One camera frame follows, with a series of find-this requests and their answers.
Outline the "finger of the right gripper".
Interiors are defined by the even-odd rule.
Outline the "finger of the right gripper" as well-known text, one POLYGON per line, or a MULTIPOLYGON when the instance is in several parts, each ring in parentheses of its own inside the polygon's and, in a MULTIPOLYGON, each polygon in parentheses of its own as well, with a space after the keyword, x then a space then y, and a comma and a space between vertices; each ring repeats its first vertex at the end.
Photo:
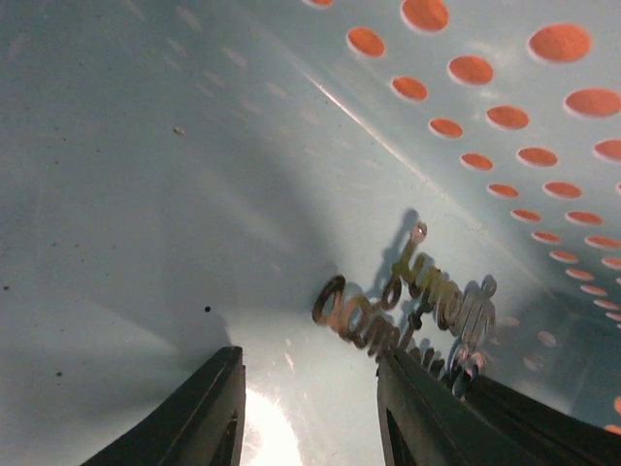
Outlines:
POLYGON ((620 437, 564 415, 487 377, 473 379, 465 403, 545 465, 618 465, 620 437))

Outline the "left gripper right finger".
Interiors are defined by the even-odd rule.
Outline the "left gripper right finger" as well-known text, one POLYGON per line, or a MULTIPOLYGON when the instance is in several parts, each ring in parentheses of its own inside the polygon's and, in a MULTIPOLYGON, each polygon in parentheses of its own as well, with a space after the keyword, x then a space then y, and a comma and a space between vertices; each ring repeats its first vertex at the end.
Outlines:
POLYGON ((477 416, 401 350, 377 369, 377 410, 387 465, 540 465, 477 416))

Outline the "blue plastic basket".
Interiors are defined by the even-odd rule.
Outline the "blue plastic basket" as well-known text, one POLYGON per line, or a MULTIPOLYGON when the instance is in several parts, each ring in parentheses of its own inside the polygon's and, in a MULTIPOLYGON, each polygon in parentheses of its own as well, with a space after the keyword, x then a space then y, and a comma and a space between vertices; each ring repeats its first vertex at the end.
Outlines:
POLYGON ((382 464, 376 362, 311 311, 420 221, 497 287, 479 370, 618 436, 618 2, 3 2, 2 463, 239 346, 244 465, 382 464))

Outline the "silver scroll ornament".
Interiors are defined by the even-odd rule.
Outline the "silver scroll ornament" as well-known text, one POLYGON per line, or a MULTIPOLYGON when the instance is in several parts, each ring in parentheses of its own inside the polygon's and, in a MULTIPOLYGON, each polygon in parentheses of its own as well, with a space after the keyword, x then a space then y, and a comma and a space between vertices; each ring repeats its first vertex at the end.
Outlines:
POLYGON ((375 361, 392 350, 406 352, 454 396, 462 397, 470 382, 485 371, 485 356, 478 347, 495 330, 492 298, 498 284, 488 275, 480 283, 459 287, 418 250, 427 233, 424 222, 413 225, 375 299, 364 293, 346 294, 345 277, 336 275, 319 291, 311 318, 375 361), (454 338, 447 355, 429 343, 415 342, 425 316, 454 338))

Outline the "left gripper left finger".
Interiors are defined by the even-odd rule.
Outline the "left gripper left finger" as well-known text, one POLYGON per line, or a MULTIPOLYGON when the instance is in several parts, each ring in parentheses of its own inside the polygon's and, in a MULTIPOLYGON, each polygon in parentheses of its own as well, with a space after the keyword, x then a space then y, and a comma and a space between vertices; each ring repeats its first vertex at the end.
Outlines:
POLYGON ((245 430, 243 349, 223 347, 151 414, 86 465, 238 465, 245 430))

